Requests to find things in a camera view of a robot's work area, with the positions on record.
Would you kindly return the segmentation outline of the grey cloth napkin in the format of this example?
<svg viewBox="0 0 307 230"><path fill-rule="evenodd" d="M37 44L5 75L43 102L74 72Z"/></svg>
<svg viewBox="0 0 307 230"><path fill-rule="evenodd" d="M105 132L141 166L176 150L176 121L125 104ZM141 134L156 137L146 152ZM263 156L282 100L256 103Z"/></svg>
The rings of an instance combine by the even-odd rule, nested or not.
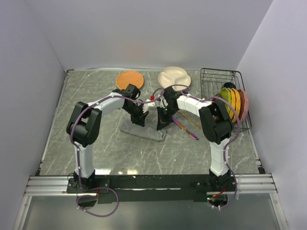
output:
<svg viewBox="0 0 307 230"><path fill-rule="evenodd" d="M121 121L119 129L124 133L155 141L164 141L166 137L166 131L164 129L156 130L152 126L148 125L139 126L133 124L130 120L127 119Z"/></svg>

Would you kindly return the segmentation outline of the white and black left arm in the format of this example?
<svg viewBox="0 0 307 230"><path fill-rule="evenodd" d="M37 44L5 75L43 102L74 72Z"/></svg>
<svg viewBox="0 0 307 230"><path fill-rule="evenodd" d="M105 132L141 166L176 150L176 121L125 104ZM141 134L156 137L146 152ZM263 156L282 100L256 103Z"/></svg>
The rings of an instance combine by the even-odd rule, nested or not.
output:
<svg viewBox="0 0 307 230"><path fill-rule="evenodd" d="M115 89L97 101L78 102L75 105L66 132L75 150L76 168L73 177L83 192L89 193L95 187L93 144L99 136L102 118L115 110L123 109L130 115L134 126L145 127L148 112L143 110L142 103L137 103L140 94L141 91L130 84L126 89Z"/></svg>

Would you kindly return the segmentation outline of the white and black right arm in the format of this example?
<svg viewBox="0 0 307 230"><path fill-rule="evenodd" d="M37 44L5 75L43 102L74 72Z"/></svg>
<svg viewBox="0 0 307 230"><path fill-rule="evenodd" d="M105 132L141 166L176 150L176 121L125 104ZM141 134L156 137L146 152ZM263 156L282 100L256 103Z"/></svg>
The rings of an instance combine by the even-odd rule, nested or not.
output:
<svg viewBox="0 0 307 230"><path fill-rule="evenodd" d="M227 144L234 128L224 102L220 100L202 102L201 99L176 92L170 86L164 89L161 104L157 107L157 130L174 122L173 115L179 110L185 110L200 118L204 136L210 142L210 186L215 191L221 191L231 177Z"/></svg>

